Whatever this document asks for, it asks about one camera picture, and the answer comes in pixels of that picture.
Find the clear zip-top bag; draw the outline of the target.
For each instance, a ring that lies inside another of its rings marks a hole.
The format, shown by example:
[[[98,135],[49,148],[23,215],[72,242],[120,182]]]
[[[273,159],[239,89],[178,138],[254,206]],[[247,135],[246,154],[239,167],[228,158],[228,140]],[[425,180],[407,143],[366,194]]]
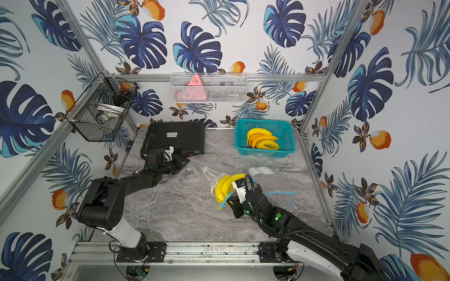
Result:
[[[261,186],[263,194],[276,206],[294,211],[297,194],[276,167],[276,162],[262,156],[242,156],[242,167]]]
[[[209,188],[217,202],[217,211],[226,207],[238,208],[247,201],[252,190],[248,174],[221,163],[216,155],[196,155],[190,158],[191,168]]]

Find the yellow banana bunch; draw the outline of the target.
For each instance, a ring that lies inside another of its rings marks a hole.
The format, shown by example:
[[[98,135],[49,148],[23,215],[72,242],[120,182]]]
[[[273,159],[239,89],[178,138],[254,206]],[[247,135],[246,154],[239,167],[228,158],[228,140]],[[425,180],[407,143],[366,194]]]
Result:
[[[214,188],[216,201],[220,204],[226,201],[226,197],[234,190],[232,183],[244,177],[245,174],[235,174],[225,175],[223,178],[221,178]]]
[[[247,132],[247,140],[249,141],[253,135],[272,135],[273,133],[264,128],[253,128]]]

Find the single yellow banana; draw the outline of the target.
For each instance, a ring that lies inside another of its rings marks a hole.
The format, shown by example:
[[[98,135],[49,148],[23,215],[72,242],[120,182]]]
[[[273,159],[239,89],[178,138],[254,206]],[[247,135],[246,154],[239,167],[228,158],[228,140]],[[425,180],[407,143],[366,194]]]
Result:
[[[267,149],[267,150],[279,150],[280,146],[276,143],[276,141],[274,140],[261,140],[260,142],[257,143],[257,145],[255,146],[257,149]]]

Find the orange-yellow banana pair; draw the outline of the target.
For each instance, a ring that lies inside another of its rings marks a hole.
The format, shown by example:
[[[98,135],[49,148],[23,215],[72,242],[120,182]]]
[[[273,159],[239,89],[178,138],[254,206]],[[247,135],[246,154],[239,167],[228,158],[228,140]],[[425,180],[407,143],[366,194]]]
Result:
[[[257,145],[258,142],[263,141],[263,140],[278,140],[278,137],[275,137],[273,135],[260,135],[260,134],[256,134],[253,135],[250,140],[248,141],[248,145],[251,146],[252,148],[256,148],[255,146]]]

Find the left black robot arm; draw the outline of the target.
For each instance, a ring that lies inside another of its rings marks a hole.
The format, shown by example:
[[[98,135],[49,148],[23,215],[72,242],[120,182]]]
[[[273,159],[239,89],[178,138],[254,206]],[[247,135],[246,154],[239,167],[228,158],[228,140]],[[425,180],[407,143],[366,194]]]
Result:
[[[159,144],[153,133],[145,138],[141,157],[145,160],[144,168],[132,176],[94,180],[79,206],[77,220],[107,234],[122,249],[144,255],[147,251],[145,235],[131,227],[123,217],[125,198],[157,186],[165,175],[178,174],[189,160],[182,148]]]

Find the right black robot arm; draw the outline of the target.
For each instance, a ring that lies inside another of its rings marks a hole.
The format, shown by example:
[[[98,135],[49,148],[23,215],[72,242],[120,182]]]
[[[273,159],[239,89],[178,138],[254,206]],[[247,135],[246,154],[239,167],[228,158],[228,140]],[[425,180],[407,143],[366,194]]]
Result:
[[[236,218],[251,217],[262,232],[275,239],[269,259],[305,263],[342,281],[383,280],[383,270],[370,247],[355,247],[310,227],[271,203],[250,175],[231,176],[220,187],[220,199]]]

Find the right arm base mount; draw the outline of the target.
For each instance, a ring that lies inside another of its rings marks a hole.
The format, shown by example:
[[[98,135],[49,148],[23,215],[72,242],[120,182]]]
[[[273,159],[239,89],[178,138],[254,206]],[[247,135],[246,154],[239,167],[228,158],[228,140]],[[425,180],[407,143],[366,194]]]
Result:
[[[284,249],[276,246],[275,242],[260,242],[257,255],[261,263],[297,263]]]

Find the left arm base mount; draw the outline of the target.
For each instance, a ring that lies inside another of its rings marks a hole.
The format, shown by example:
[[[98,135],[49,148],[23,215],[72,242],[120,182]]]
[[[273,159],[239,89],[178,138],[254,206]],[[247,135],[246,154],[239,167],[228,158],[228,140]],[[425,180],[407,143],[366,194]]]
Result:
[[[165,259],[166,248],[167,243],[147,242],[145,238],[142,238],[135,248],[119,246],[115,261],[119,263],[162,263]]]

